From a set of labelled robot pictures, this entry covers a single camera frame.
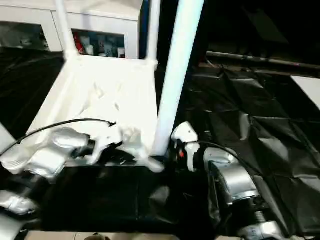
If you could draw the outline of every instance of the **bottle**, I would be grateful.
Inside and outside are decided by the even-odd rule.
[[[73,34],[73,38],[74,38],[75,47],[78,50],[78,52],[80,54],[84,54],[85,53],[84,47],[82,46],[82,44],[81,44],[81,42],[79,40],[79,36],[78,36],[78,34],[76,32]]]

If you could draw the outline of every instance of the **cable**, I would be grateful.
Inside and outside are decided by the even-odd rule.
[[[189,141],[189,142],[186,142],[185,144],[207,144],[207,145],[210,145],[210,146],[215,147],[217,149],[221,149],[221,150],[227,152],[228,154],[232,155],[233,157],[235,157],[243,165],[253,169],[256,173],[260,172],[255,167],[253,167],[251,164],[249,164],[248,162],[245,162],[243,159],[241,159],[239,156],[237,156],[234,152],[232,152],[231,150],[229,150],[225,146],[222,146],[222,145],[219,145],[219,144],[216,144],[213,142],[209,142],[209,141]]]
[[[78,123],[78,122],[102,122],[102,123],[107,123],[109,124],[109,126],[113,126],[115,125],[115,123],[112,123],[112,122],[109,122],[109,121],[106,121],[106,120],[102,120],[102,119],[95,119],[95,118],[79,118],[79,119],[73,119],[73,120],[68,120],[68,121],[61,121],[61,122],[58,122],[58,123],[54,123],[54,124],[51,124],[51,125],[48,125],[48,126],[45,126],[45,127],[42,127],[42,128],[39,128],[37,130],[34,130],[22,137],[20,137],[18,140],[16,140],[15,142],[13,142],[12,144],[10,144],[6,149],[4,149],[1,153],[0,153],[0,157],[5,154],[7,151],[9,151],[11,148],[13,148],[15,145],[17,144],[20,144],[23,140],[31,137],[32,135],[35,135],[37,133],[40,133],[44,130],[47,130],[47,129],[52,129],[52,128],[55,128],[55,127],[58,127],[58,126],[61,126],[61,125],[66,125],[66,124],[72,124],[72,123]]]

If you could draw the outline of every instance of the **robotic arm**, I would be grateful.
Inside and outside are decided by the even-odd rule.
[[[1,240],[19,239],[25,225],[23,219],[40,208],[46,192],[66,163],[94,165],[103,150],[122,142],[117,125],[108,129],[106,136],[91,139],[87,134],[61,127],[53,130],[36,149],[16,145],[1,156],[2,165],[14,174],[0,191],[0,207],[6,210],[0,214]]]
[[[205,170],[207,173],[209,191],[214,193],[209,195],[209,201],[217,202],[216,192],[221,192],[222,205],[230,212],[230,228],[237,237],[284,239],[275,216],[235,152],[227,148],[201,148],[198,135],[188,122],[180,124],[171,139],[180,164],[191,172]]]

